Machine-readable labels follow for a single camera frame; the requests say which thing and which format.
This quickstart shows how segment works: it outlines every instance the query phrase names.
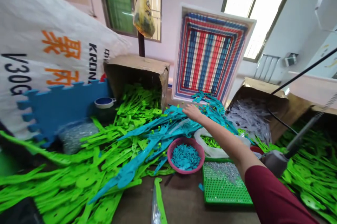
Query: pink plastic basket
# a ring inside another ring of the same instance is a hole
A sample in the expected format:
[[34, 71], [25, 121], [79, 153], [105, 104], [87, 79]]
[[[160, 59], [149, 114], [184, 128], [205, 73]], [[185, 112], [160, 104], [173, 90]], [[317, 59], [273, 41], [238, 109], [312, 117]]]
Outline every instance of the pink plastic basket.
[[[192, 146], [193, 148], [196, 149], [196, 151], [198, 152], [199, 154], [199, 157], [200, 157], [200, 162], [199, 162], [199, 165], [196, 169], [194, 170], [190, 170], [190, 171], [184, 171], [184, 170], [181, 170], [181, 169], [178, 169], [171, 161], [172, 159], [172, 153], [173, 153], [173, 150], [175, 149], [175, 147], [181, 145], [181, 144], [186, 144], [187, 146]], [[178, 139], [175, 139], [170, 145], [169, 145], [169, 148], [167, 150], [167, 159], [168, 159], [168, 162], [169, 164], [171, 165], [171, 167], [178, 173], [180, 174], [193, 174], [195, 172], [197, 172], [198, 170], [201, 169], [201, 167], [203, 166], [204, 162], [205, 162], [205, 152], [204, 152], [204, 149], [203, 147], [201, 147], [197, 141], [195, 139], [192, 139], [192, 138], [187, 138], [187, 137], [180, 137]]]

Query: interlocking foam tile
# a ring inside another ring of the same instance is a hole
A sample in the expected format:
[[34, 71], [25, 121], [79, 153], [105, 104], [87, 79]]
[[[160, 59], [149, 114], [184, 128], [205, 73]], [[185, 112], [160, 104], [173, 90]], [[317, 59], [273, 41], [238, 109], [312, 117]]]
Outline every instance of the interlocking foam tile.
[[203, 91], [223, 103], [248, 42], [249, 28], [233, 18], [187, 13], [182, 19], [174, 97], [190, 99]]
[[40, 131], [34, 138], [36, 141], [47, 140], [42, 147], [50, 146], [60, 126], [93, 115], [96, 99], [111, 96], [107, 80], [101, 83], [99, 80], [92, 80], [87, 85], [84, 82], [72, 84], [72, 87], [50, 86], [48, 92], [30, 90], [24, 93], [28, 100], [17, 102], [20, 110], [32, 108], [32, 113], [23, 114], [22, 118], [27, 122], [36, 120], [28, 129], [31, 132]]

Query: black cable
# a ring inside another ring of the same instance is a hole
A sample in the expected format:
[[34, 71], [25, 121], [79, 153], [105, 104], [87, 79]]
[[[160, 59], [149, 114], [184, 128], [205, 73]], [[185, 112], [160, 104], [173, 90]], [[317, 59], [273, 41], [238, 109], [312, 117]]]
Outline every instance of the black cable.
[[[285, 84], [281, 85], [280, 87], [278, 87], [275, 91], [273, 91], [270, 94], [270, 98], [279, 90], [283, 89], [284, 87], [286, 87], [288, 84], [294, 82], [296, 79], [298, 79], [299, 77], [303, 76], [305, 73], [307, 73], [309, 70], [311, 70], [312, 68], [316, 67], [318, 64], [320, 64], [321, 62], [323, 62], [324, 60], [328, 59], [330, 56], [332, 56], [334, 53], [337, 52], [337, 48], [335, 48], [334, 50], [332, 50], [330, 53], [328, 53], [327, 55], [323, 56], [321, 59], [319, 59], [317, 62], [315, 62], [313, 65], [309, 66], [308, 68], [306, 68], [304, 71], [302, 71], [301, 73], [299, 73], [297, 76], [293, 77], [292, 79], [290, 79], [288, 82], [286, 82]], [[267, 110], [268, 112], [278, 121], [280, 122], [282, 125], [284, 125], [285, 127], [289, 128], [291, 131], [293, 131], [295, 134], [297, 134], [297, 132], [292, 129], [290, 126], [288, 126], [287, 124], [285, 124], [282, 120], [280, 120], [278, 117], [276, 117], [275, 114], [273, 114], [269, 108], [268, 108], [268, 102], [267, 102]]]

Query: white plastic bag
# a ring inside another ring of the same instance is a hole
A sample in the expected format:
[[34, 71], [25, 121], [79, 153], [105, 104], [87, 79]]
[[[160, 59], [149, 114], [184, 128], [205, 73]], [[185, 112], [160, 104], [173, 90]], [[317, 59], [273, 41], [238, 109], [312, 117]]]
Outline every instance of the white plastic bag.
[[[196, 139], [197, 143], [203, 147], [205, 154], [207, 157], [211, 158], [229, 158], [228, 154], [223, 149], [213, 148], [208, 146], [205, 141], [201, 138], [201, 135], [212, 137], [210, 133], [203, 127], [198, 129], [194, 133], [194, 138]], [[242, 136], [236, 136], [238, 137], [246, 146], [250, 147], [250, 141]]]
[[0, 121], [19, 139], [28, 131], [17, 108], [27, 90], [48, 91], [101, 79], [103, 61], [129, 43], [65, 0], [0, 0]]

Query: clear plastic bag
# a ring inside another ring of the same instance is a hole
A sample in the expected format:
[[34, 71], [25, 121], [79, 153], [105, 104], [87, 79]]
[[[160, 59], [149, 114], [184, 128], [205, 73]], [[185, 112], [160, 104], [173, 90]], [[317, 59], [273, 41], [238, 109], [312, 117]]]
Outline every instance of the clear plastic bag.
[[[197, 143], [203, 147], [205, 154], [207, 157], [211, 158], [229, 158], [228, 154], [223, 149], [213, 148], [208, 146], [205, 141], [201, 138], [201, 135], [212, 137], [211, 134], [203, 127], [198, 129], [194, 133], [194, 138], [196, 139]], [[238, 137], [246, 146], [250, 147], [250, 141], [242, 136], [236, 136]]]
[[145, 37], [152, 37], [156, 28], [149, 0], [137, 0], [133, 14], [133, 25]]

